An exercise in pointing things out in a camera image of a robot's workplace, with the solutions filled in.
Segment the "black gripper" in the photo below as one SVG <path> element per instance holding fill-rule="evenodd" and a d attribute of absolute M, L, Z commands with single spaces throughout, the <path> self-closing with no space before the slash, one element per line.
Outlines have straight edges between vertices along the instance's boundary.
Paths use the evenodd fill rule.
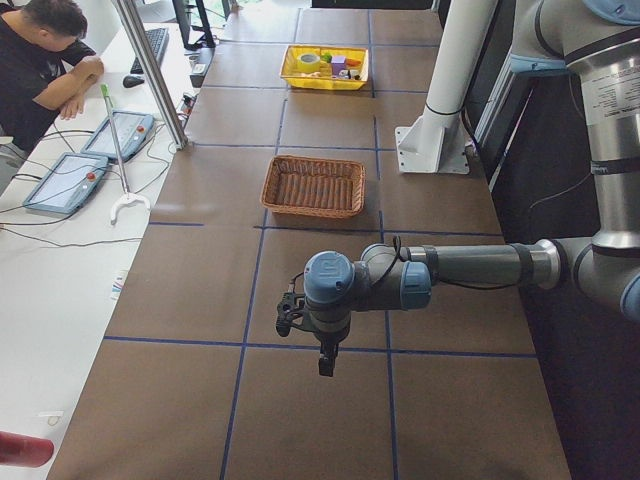
<path fill-rule="evenodd" d="M 316 328 L 316 336 L 322 341 L 318 360 L 320 376 L 334 375 L 337 357 L 337 344 L 342 342 L 350 332 L 351 311 L 348 309 L 311 310 L 312 326 Z"/>

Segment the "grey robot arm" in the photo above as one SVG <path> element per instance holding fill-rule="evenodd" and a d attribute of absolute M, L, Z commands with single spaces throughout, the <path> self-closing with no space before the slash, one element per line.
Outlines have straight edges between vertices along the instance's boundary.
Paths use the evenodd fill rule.
<path fill-rule="evenodd" d="M 532 245 L 374 244 L 353 262 L 309 259 L 295 314 L 320 343 L 319 372 L 334 371 L 355 311 L 420 309 L 434 285 L 471 289 L 571 280 L 588 298 L 639 317 L 639 5 L 635 1 L 521 1 L 511 69 L 568 70 L 581 81 L 600 228 L 592 237 Z"/>

